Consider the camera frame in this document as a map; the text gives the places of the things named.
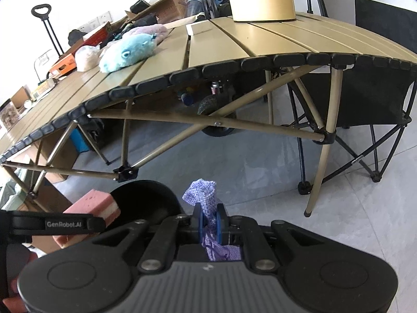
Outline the person's left hand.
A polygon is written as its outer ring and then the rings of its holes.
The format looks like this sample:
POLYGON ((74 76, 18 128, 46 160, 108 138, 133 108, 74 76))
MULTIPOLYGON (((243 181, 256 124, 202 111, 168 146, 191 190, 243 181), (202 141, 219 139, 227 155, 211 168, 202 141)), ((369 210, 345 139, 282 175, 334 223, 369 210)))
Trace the person's left hand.
POLYGON ((1 290, 5 291, 5 296, 1 298, 1 306, 8 309, 9 312, 28 312, 19 292, 19 276, 29 263, 37 259, 38 255, 23 244, 9 244, 7 246, 6 275, 1 276, 1 290))

